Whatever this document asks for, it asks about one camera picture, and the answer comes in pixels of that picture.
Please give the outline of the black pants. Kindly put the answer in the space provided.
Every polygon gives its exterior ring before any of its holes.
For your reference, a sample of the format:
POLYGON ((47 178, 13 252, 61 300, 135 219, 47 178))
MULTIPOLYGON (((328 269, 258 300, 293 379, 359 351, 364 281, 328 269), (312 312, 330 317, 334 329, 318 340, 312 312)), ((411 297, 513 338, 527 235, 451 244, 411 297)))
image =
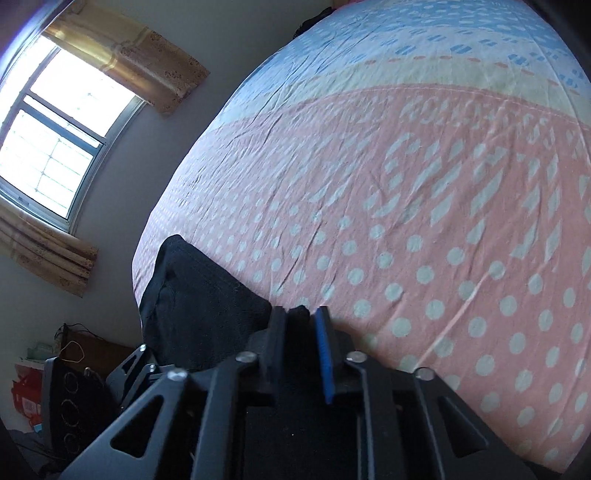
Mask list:
POLYGON ((314 353, 308 309, 287 311, 283 334, 274 336, 276 311, 179 235, 161 244, 139 306, 143 343, 155 362, 191 372, 266 363, 266 347, 279 347, 287 363, 314 353))

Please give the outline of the dark clothing beside bed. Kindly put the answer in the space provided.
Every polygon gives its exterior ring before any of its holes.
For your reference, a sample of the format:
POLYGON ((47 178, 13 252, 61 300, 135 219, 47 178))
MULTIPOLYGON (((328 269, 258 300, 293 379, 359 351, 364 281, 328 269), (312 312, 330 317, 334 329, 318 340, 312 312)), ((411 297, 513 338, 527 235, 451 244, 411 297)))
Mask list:
POLYGON ((332 15, 332 13, 334 13, 334 12, 335 12, 334 8, 327 7, 324 10, 322 10, 321 12, 319 12, 318 15, 315 15, 314 17, 304 20, 304 22, 301 23, 301 25, 297 27, 297 30, 295 30, 293 38, 296 39, 298 36, 301 36, 301 34, 304 34, 304 32, 307 32, 308 30, 310 30, 312 27, 315 26, 315 24, 318 24, 318 22, 321 22, 325 18, 329 17, 329 15, 332 15))

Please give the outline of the red bag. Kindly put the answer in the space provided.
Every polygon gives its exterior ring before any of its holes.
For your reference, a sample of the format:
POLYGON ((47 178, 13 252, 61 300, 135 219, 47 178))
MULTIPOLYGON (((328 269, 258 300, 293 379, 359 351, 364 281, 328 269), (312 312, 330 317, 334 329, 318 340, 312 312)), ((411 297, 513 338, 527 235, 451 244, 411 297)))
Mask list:
POLYGON ((35 430, 42 424, 41 398, 43 372, 36 367, 15 365, 16 379, 12 381, 13 404, 19 414, 25 417, 35 430))

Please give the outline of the polka dot bed cover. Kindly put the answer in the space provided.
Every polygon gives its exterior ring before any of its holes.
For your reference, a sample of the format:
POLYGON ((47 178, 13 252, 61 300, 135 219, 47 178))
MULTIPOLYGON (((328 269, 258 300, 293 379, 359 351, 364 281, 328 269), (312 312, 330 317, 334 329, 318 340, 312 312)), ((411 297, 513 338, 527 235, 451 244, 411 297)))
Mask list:
POLYGON ((433 368, 520 456, 590 433, 590 83, 522 1, 363 1, 270 56, 140 237, 179 235, 263 298, 325 305, 433 368))

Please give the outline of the side window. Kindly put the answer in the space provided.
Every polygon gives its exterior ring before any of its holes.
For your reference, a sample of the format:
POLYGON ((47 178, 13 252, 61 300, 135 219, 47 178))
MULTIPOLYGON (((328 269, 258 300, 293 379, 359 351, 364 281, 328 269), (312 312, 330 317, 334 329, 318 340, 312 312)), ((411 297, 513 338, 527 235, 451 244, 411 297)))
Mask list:
POLYGON ((142 100, 51 40, 17 57, 1 86, 1 195, 69 232, 142 100))

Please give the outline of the yellow side curtain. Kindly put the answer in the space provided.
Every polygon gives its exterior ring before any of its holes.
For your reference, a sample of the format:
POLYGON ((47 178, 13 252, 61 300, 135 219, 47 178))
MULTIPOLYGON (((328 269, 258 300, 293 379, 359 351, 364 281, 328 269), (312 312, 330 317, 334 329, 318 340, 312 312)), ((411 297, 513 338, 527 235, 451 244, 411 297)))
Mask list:
POLYGON ((209 75, 197 59, 157 32, 94 1, 73 2, 43 35, 163 116, 209 75))

